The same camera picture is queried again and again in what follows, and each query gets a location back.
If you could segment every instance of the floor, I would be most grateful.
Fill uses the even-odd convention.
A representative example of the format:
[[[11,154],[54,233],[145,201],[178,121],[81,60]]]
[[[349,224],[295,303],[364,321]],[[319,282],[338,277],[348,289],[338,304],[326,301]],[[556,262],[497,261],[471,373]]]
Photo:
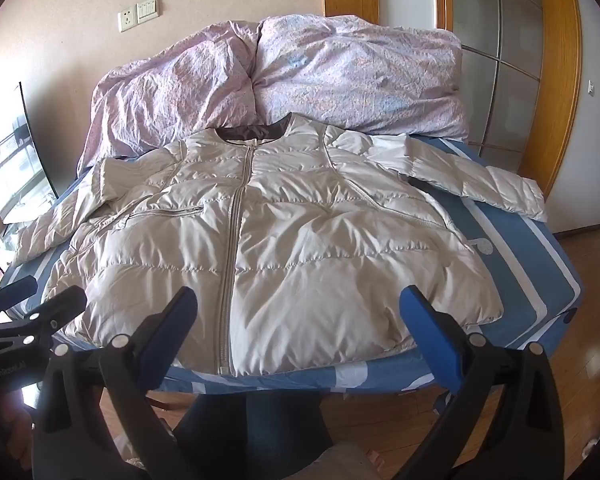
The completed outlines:
[[[561,241],[585,286],[584,300],[556,353],[552,369],[564,417],[566,476],[581,462],[582,448],[600,434],[600,230]],[[377,451],[389,479],[417,449],[432,428],[436,415],[433,401],[440,389],[432,386],[408,394],[385,396],[334,395],[322,404],[324,419],[334,441],[352,440],[362,449]],[[176,424],[190,397],[183,394],[152,394],[157,399],[178,402],[172,412],[157,410]],[[482,442],[496,408],[498,394],[488,399],[480,421],[459,462],[470,459]],[[112,429],[119,431],[109,399],[103,412]]]

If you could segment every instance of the jeans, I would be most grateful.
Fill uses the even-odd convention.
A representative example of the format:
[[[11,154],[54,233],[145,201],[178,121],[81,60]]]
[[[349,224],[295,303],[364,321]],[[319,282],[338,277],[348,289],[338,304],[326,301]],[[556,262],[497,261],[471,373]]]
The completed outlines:
[[[202,395],[173,433],[205,480],[280,480],[333,445],[321,400],[302,390]]]

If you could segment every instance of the jacket pocket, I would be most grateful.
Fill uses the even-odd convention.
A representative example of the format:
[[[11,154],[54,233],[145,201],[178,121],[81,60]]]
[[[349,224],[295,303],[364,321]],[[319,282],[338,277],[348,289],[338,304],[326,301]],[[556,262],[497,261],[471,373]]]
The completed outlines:
[[[183,209],[149,209],[138,213],[131,213],[126,218],[121,219],[116,225],[116,229],[124,229],[130,220],[144,218],[147,216],[162,216],[165,218],[177,218],[179,216],[189,216],[202,213],[204,208],[201,205],[187,207]]]

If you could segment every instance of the television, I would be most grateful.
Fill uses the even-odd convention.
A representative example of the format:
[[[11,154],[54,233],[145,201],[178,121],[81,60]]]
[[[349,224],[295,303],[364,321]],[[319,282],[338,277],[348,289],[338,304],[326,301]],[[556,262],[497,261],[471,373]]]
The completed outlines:
[[[0,102],[0,218],[4,224],[31,222],[58,196],[31,136],[22,84]]]

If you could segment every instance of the blue bed sheet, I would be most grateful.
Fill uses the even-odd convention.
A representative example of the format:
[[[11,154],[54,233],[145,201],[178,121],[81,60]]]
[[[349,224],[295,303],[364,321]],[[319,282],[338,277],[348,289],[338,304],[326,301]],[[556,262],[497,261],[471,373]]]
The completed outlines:
[[[465,144],[445,139],[420,137],[445,151],[480,162]],[[430,185],[410,181],[435,197],[476,247],[490,270],[504,305],[498,321],[473,327],[500,346],[521,348],[529,341],[541,342],[551,354],[567,329],[582,296],[582,284],[564,251],[545,224],[510,214],[492,206],[462,199]],[[71,188],[59,198],[71,191]],[[40,296],[51,269],[69,242],[48,251],[31,262],[9,268],[2,284],[33,275],[39,283],[38,293],[16,306],[12,316],[22,317],[40,303]],[[61,340],[77,348],[90,345],[81,340]],[[171,367],[162,389],[206,394],[235,393],[273,388],[318,388],[346,392],[400,392],[414,389],[433,380],[418,349],[366,362],[355,362],[311,370],[300,370],[261,377],[215,376]]]

